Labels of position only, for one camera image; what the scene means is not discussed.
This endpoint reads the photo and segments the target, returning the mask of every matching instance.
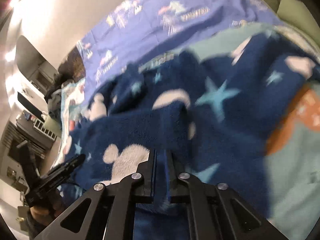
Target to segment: black metal bracket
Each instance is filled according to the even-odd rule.
[[[190,240],[287,240],[227,184],[180,172],[166,152],[170,202],[186,205]],[[131,240],[136,203],[152,203],[156,152],[119,183],[95,184],[35,240]]]
[[[42,206],[47,208],[53,217],[54,209],[48,195],[70,178],[71,173],[84,162],[85,155],[80,154],[75,156],[67,162],[58,165],[45,176],[40,177],[36,168],[35,156],[29,151],[28,144],[28,141],[24,140],[17,145],[20,154],[20,164],[29,186],[29,192],[26,193],[25,200],[29,207]]]

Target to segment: white wall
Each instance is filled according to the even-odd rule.
[[[6,32],[8,31],[9,22],[5,23],[4,27],[0,32],[0,44],[5,44]],[[10,88],[6,87],[5,76],[3,72],[3,68],[5,65],[4,57],[0,57],[0,137],[2,136],[3,130],[7,125],[11,108],[8,100],[8,92]]]
[[[20,192],[5,183],[2,179],[0,179],[0,198],[14,208],[22,205]]]
[[[18,115],[22,113],[22,111],[25,110],[23,105],[14,103],[14,105],[11,108],[11,113],[9,117],[9,121],[12,122],[14,125],[16,125],[16,118]]]

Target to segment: light fixture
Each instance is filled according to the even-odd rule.
[[[9,51],[7,54],[5,54],[5,59],[10,62],[13,61],[16,57],[16,46],[14,46],[13,50]]]
[[[18,3],[19,3],[19,0],[11,0],[9,5],[11,8],[14,8]]]

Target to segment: fabric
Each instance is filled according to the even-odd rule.
[[[53,92],[48,99],[48,114],[61,125],[61,89]]]
[[[312,88],[295,96],[267,144],[270,217],[290,240],[305,240],[320,217],[320,85]]]
[[[156,203],[152,210],[138,208],[135,239],[161,239],[163,232],[186,239],[186,218],[166,196],[163,153],[171,149],[203,182],[228,183],[269,217],[265,143],[315,67],[314,59],[273,31],[200,63],[182,52],[151,70],[130,65],[103,84],[90,100],[89,118],[70,132],[66,158],[87,156],[73,179],[84,189],[119,182],[147,160],[148,147],[155,148]],[[74,197],[66,185],[61,191]]]
[[[125,0],[77,43],[86,69],[84,104],[129,62],[144,64],[241,20],[282,24],[261,0]]]
[[[246,38],[249,36],[261,33],[277,31],[288,38],[290,41],[298,45],[305,52],[312,54],[318,62],[320,62],[320,50],[314,43],[310,43],[304,35],[296,31],[290,26],[276,25],[272,26],[265,23],[247,23],[246,21],[240,21],[235,23],[234,28],[229,28],[224,31],[218,32],[203,41],[198,41],[187,47],[179,47],[170,51],[170,53],[179,53],[183,49],[190,49],[195,51],[199,60],[203,60],[207,57],[216,56],[219,54],[229,53],[236,49]]]
[[[308,34],[320,46],[320,27],[307,7],[298,0],[281,0],[278,16]]]
[[[72,79],[72,75],[69,75],[68,73],[58,73],[58,75],[54,76],[54,84],[49,88],[46,95],[44,96],[44,100],[48,103],[49,99],[51,98],[51,95],[61,89],[61,86],[64,82]]]
[[[62,89],[61,93],[61,144],[56,160],[53,163],[53,167],[64,162],[63,148],[67,143],[69,131],[73,130],[74,125],[78,122],[81,112],[84,112],[85,106],[80,104],[84,100],[84,83],[85,78],[81,79],[78,83],[68,84]]]
[[[33,240],[39,233],[41,233],[45,229],[44,225],[41,225],[33,219],[30,210],[27,212],[27,226],[29,229],[28,234],[30,240]]]

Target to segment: blue bedsheet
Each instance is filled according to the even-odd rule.
[[[129,62],[143,64],[240,21],[282,24],[260,0],[125,0],[77,44],[86,69],[84,104]]]
[[[129,65],[99,88],[90,100],[89,120],[70,133],[66,159],[86,155],[73,179],[84,189],[98,181],[117,183],[155,148],[155,201],[138,206],[135,239],[185,240],[186,217],[166,195],[163,156],[170,149],[202,181],[226,182],[268,217],[265,143],[313,69],[319,70],[315,62],[267,30],[231,54],[202,62],[184,51],[142,72]],[[71,185],[61,190],[65,199],[82,194]]]

